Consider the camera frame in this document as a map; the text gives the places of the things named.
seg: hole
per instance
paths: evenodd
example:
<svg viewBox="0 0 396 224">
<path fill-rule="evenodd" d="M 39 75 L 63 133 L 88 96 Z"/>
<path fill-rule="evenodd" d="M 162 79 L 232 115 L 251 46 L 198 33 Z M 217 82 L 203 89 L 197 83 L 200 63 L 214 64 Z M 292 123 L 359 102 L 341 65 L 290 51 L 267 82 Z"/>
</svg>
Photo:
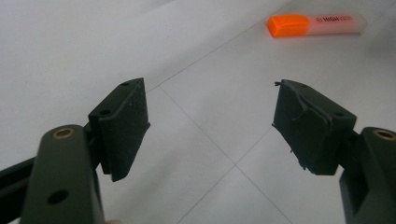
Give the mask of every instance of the hole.
<svg viewBox="0 0 396 224">
<path fill-rule="evenodd" d="M 49 204 L 61 203 L 67 198 L 67 196 L 69 196 L 69 192 L 67 192 L 67 190 L 65 189 L 58 190 L 49 196 L 48 203 Z"/>
<path fill-rule="evenodd" d="M 55 139 L 64 139 L 64 138 L 68 138 L 71 135 L 73 135 L 74 133 L 74 129 L 72 128 L 64 128 L 64 129 L 60 129 L 58 131 L 56 131 L 55 133 L 53 133 L 52 137 Z"/>
<path fill-rule="evenodd" d="M 111 113 L 110 110 L 102 110 L 99 114 L 100 115 L 109 115 Z"/>
<path fill-rule="evenodd" d="M 389 132 L 389 131 L 377 129 L 377 130 L 374 130 L 374 133 L 375 133 L 378 137 L 380 137 L 380 138 L 382 138 L 382 139 L 384 139 L 384 140 L 387 140 L 387 141 L 396 141 L 396 134 L 391 133 L 391 132 Z"/>
</svg>

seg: plastic part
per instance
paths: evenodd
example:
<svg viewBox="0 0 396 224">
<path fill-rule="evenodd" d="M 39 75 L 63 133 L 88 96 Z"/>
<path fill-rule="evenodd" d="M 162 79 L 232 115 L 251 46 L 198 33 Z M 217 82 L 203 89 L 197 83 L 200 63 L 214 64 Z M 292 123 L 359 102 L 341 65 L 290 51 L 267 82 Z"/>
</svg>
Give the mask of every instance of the plastic part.
<svg viewBox="0 0 396 224">
<path fill-rule="evenodd" d="M 267 27 L 273 37 L 306 35 L 309 19 L 303 15 L 272 16 L 268 19 Z"/>
<path fill-rule="evenodd" d="M 364 128 L 355 144 L 363 175 L 340 179 L 346 223 L 396 223 L 396 133 Z"/>
<path fill-rule="evenodd" d="M 297 35 L 358 34 L 367 21 L 357 13 L 325 15 L 276 15 L 268 19 L 267 27 L 273 37 Z"/>
<path fill-rule="evenodd" d="M 353 134 L 356 116 L 305 84 L 283 79 L 273 126 L 282 134 L 303 168 L 334 175 L 337 150 Z"/>
<path fill-rule="evenodd" d="M 35 158 L 0 171 L 0 223 L 21 216 L 23 202 Z"/>
<path fill-rule="evenodd" d="M 128 175 L 143 137 L 149 114 L 143 78 L 120 84 L 88 116 L 93 136 L 101 141 L 101 164 L 113 181 Z"/>
<path fill-rule="evenodd" d="M 62 139 L 54 137 L 60 130 L 73 133 Z M 105 223 L 98 180 L 81 126 L 58 127 L 41 139 L 21 216 L 21 224 L 36 223 Z"/>
</svg>

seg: orange highlighter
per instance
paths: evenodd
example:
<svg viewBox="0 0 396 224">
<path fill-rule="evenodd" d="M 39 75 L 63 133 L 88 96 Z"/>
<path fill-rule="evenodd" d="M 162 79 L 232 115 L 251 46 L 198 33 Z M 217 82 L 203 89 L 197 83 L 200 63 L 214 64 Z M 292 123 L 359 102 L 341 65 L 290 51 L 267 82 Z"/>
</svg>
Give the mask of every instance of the orange highlighter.
<svg viewBox="0 0 396 224">
<path fill-rule="evenodd" d="M 298 35 L 356 34 L 367 21 L 356 13 L 325 15 L 276 15 L 268 19 L 267 27 L 273 37 Z"/>
</svg>

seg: highlighter cap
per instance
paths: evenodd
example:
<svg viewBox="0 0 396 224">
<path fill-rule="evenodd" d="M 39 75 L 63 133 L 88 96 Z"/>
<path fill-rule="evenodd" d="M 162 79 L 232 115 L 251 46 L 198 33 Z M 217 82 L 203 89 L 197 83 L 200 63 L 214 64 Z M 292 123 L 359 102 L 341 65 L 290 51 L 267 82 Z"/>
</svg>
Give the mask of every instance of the highlighter cap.
<svg viewBox="0 0 396 224">
<path fill-rule="evenodd" d="M 293 14 L 271 16 L 267 27 L 273 37 L 306 35 L 309 30 L 309 19 L 304 15 Z"/>
</svg>

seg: white table surface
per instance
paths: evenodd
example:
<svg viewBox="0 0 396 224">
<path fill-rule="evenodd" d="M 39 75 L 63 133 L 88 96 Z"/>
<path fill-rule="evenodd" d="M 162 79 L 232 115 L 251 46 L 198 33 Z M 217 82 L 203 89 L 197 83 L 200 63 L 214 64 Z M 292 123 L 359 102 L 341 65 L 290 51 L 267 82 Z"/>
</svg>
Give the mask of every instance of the white table surface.
<svg viewBox="0 0 396 224">
<path fill-rule="evenodd" d="M 395 0 L 0 2 L 0 169 L 85 125 L 144 77 L 152 124 L 131 173 L 100 175 L 123 223 L 345 223 L 336 176 L 302 170 L 271 123 L 282 78 L 396 130 Z M 359 12 L 361 35 L 274 39 L 268 16 Z"/>
</svg>

